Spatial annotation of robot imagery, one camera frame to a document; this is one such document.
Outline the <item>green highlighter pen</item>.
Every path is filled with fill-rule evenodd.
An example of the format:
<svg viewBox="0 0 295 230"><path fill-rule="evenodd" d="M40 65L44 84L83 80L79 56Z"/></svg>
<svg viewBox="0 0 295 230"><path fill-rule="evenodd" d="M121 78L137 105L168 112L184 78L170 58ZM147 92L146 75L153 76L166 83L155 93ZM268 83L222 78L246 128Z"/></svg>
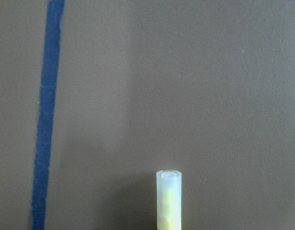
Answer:
<svg viewBox="0 0 295 230"><path fill-rule="evenodd" d="M157 229L182 229L182 173L160 170L156 173Z"/></svg>

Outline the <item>long blue tape strip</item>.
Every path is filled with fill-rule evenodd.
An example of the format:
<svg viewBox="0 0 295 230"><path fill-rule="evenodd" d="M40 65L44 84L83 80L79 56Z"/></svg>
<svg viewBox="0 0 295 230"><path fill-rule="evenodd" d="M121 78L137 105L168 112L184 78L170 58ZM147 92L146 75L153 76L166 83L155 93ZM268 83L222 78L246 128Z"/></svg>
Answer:
<svg viewBox="0 0 295 230"><path fill-rule="evenodd" d="M47 6L31 203L31 228L33 230L43 230L45 228L64 5L65 2L63 0L51 0Z"/></svg>

